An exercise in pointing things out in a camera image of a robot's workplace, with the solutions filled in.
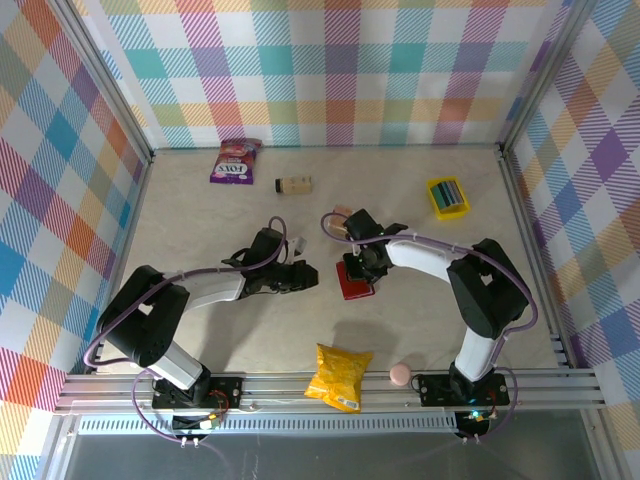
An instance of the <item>yellow box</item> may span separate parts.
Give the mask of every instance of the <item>yellow box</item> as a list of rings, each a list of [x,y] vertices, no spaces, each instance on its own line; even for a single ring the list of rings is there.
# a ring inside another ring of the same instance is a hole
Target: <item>yellow box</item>
[[[436,202],[433,193],[431,193],[431,188],[435,187],[437,184],[441,182],[454,182],[460,191],[460,195],[462,196],[462,205],[458,205],[453,207],[451,210],[447,212],[443,212],[438,208],[438,203]],[[438,220],[451,220],[452,218],[460,218],[466,215],[471,210],[471,204],[469,200],[467,200],[467,196],[464,194],[464,190],[460,185],[457,177],[442,177],[442,178],[433,178],[427,181],[427,195],[429,196],[429,201],[433,206],[433,210],[436,214]]]

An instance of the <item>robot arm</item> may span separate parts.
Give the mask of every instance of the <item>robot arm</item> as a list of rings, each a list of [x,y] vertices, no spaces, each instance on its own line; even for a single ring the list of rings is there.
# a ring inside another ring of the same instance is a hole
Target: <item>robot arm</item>
[[[354,213],[344,225],[355,240],[394,235],[406,229],[404,225],[393,224],[385,230],[366,210]],[[498,261],[521,279],[496,241],[485,239],[473,249]],[[350,280],[375,283],[396,266],[413,268],[451,284],[467,325],[462,348],[449,370],[451,388],[462,398],[472,397],[493,373],[491,359],[504,328],[520,318],[528,305],[522,292],[501,272],[471,254],[456,254],[398,239],[362,245],[357,256],[346,254],[344,260]]]
[[[275,253],[281,239],[280,232],[263,228],[251,247],[223,263],[240,269],[256,265]],[[171,390],[171,395],[187,406],[202,405],[213,388],[211,373],[173,341],[183,313],[211,303],[240,300],[265,289],[288,293],[317,285],[318,272],[304,260],[293,260],[302,253],[300,245],[292,248],[292,242],[286,243],[282,262],[274,260],[254,270],[195,275],[170,283],[145,302],[150,310],[135,310],[107,339],[132,362],[162,377],[164,381],[156,382],[160,389]],[[164,274],[149,265],[137,268],[98,320],[98,331],[164,279]]]

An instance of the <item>snack package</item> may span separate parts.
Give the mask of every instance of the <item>snack package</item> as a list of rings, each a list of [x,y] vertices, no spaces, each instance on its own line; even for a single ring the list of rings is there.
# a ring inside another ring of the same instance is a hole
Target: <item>snack package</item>
[[[257,139],[225,140],[209,177],[211,183],[253,184],[253,166],[262,142]]]
[[[347,413],[360,413],[360,386],[373,353],[349,353],[318,344],[318,371],[304,392]]]

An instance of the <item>purple snack bag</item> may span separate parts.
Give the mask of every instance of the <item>purple snack bag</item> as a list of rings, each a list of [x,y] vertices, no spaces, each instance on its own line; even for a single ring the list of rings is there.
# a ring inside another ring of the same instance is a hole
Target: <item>purple snack bag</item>
[[[227,183],[253,185],[253,165],[257,155],[257,148],[261,146],[257,141],[225,141],[220,147],[213,172],[209,177],[210,183]]]
[[[253,185],[253,155],[218,155],[209,182]]]

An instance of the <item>cable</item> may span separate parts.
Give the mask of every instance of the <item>cable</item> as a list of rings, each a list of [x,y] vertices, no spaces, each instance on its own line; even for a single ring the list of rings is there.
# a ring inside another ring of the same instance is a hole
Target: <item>cable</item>
[[[138,309],[138,307],[142,303],[144,303],[146,300],[151,298],[156,292],[158,292],[159,290],[161,290],[165,286],[169,285],[170,283],[176,282],[178,280],[183,280],[185,278],[189,278],[189,277],[192,277],[194,275],[204,275],[204,274],[207,274],[207,273],[248,272],[250,270],[256,270],[258,268],[262,268],[265,265],[268,265],[269,263],[271,263],[272,261],[277,260],[278,256],[280,255],[280,252],[282,251],[282,248],[284,247],[284,245],[286,243],[286,240],[287,240],[287,225],[284,223],[284,220],[282,218],[280,218],[278,216],[274,216],[274,217],[271,217],[271,219],[269,219],[269,228],[271,228],[271,225],[273,224],[274,220],[277,220],[282,225],[282,238],[280,239],[280,244],[278,245],[278,248],[276,248],[276,250],[273,252],[273,254],[271,254],[271,256],[269,256],[269,258],[267,258],[266,260],[263,260],[262,262],[258,262],[255,265],[250,265],[250,266],[247,266],[247,267],[197,268],[195,270],[189,270],[188,272],[183,272],[181,274],[174,275],[173,277],[170,277],[170,278],[167,278],[167,279],[163,280],[162,282],[158,283],[157,285],[155,285],[152,288],[150,288],[149,290],[147,290],[147,292],[145,292],[142,296],[140,296],[140,298],[138,298],[135,302],[133,302],[129,306],[129,308],[127,308],[124,312],[122,312],[120,315],[118,315],[118,317],[114,321],[112,321],[106,327],[104,327],[102,332],[100,332],[91,341],[91,343],[87,347],[87,350],[84,352],[84,355],[82,357],[85,365],[87,365],[89,367],[98,368],[98,367],[104,367],[106,365],[113,365],[113,364],[116,364],[116,363],[131,362],[131,360],[126,358],[126,357],[113,358],[111,360],[103,360],[103,361],[95,361],[95,360],[92,360],[91,357],[92,357],[93,352],[95,351],[95,349],[98,348],[100,343],[107,337],[107,335],[109,335],[129,315],[131,315],[134,311],[136,311]]]
[[[482,438],[495,435],[497,432],[502,430],[504,426],[509,422],[511,417],[513,416],[513,412],[515,411],[516,406],[518,405],[518,379],[516,378],[515,372],[511,370],[509,367],[496,367],[496,371],[507,372],[509,375],[511,375],[511,379],[513,380],[513,398],[511,399],[511,405],[509,406],[509,410],[507,410],[507,413],[505,414],[502,421],[493,430],[489,430],[487,433],[482,435]]]
[[[153,433],[159,435],[160,437],[164,438],[165,440],[169,440],[170,442],[178,443],[178,444],[182,445],[183,440],[180,440],[177,437],[174,437],[172,435],[169,435],[169,434],[157,429],[147,419],[147,417],[144,416],[144,414],[142,413],[142,410],[138,406],[138,401],[136,399],[136,387],[138,386],[138,383],[140,383],[140,380],[142,379],[143,375],[154,376],[155,374],[151,370],[145,368],[133,380],[133,385],[131,386],[131,402],[133,403],[133,408],[136,410],[136,413],[138,414],[138,417],[140,417],[140,420],[142,420],[142,423],[144,423],[147,426],[147,428],[149,428]],[[224,464],[227,472],[229,473],[229,478],[234,478],[234,475],[232,475],[233,470],[231,468],[231,465],[229,464],[229,462],[225,458],[224,454],[220,450],[218,450],[216,447],[214,447],[211,444],[205,443],[204,441],[203,442],[195,442],[195,441],[189,440],[189,439],[186,439],[185,444],[194,445],[194,446],[202,445],[202,446],[208,448],[209,450],[211,450],[213,453],[215,453],[218,456],[220,461]]]
[[[500,336],[500,340],[498,340],[498,343],[496,344],[496,348],[493,351],[493,355],[491,356],[491,364],[495,364],[498,356],[500,355],[500,351],[502,350],[502,347],[504,346],[504,342],[506,341],[506,338],[509,334],[514,333],[514,332],[521,332],[523,330],[528,330],[530,328],[532,328],[538,321],[538,305],[536,304],[533,295],[531,294],[531,292],[529,291],[529,289],[527,288],[527,286],[524,284],[524,282],[522,282],[518,277],[516,277],[511,271],[509,271],[504,265],[502,265],[501,263],[497,262],[496,260],[494,260],[493,258],[478,252],[476,250],[473,250],[471,248],[466,248],[466,247],[461,247],[459,245],[454,245],[451,243],[447,243],[447,242],[443,242],[441,240],[436,240],[434,238],[429,238],[429,237],[424,237],[422,235],[403,235],[403,234],[397,234],[397,235],[379,235],[377,237],[373,237],[373,238],[367,238],[364,240],[347,240],[345,238],[341,238],[341,237],[336,237],[335,235],[332,235],[331,232],[329,232],[329,230],[327,229],[327,226],[325,225],[325,221],[327,218],[331,217],[331,216],[339,216],[342,218],[348,218],[346,215],[343,215],[341,213],[337,213],[337,212],[328,212],[325,213],[322,218],[320,219],[320,227],[322,228],[322,231],[324,232],[325,235],[327,235],[328,237],[330,237],[331,239],[335,240],[336,242],[339,243],[345,243],[347,245],[366,245],[368,243],[375,243],[375,242],[379,242],[381,240],[410,240],[410,241],[414,241],[417,243],[421,243],[423,245],[427,245],[429,247],[435,247],[439,250],[449,250],[451,252],[454,253],[460,253],[460,254],[470,254],[470,255],[474,255],[478,258],[480,258],[481,260],[487,262],[489,265],[491,265],[492,267],[494,267],[495,269],[497,269],[500,273],[502,273],[505,277],[507,277],[511,283],[513,283],[516,287],[518,287],[518,289],[522,292],[522,294],[525,296],[525,298],[527,299],[527,301],[529,302],[529,305],[531,306],[531,320],[529,320],[526,324],[524,325],[519,325],[517,327],[511,327],[511,328],[507,328],[504,332],[502,332],[502,335]]]

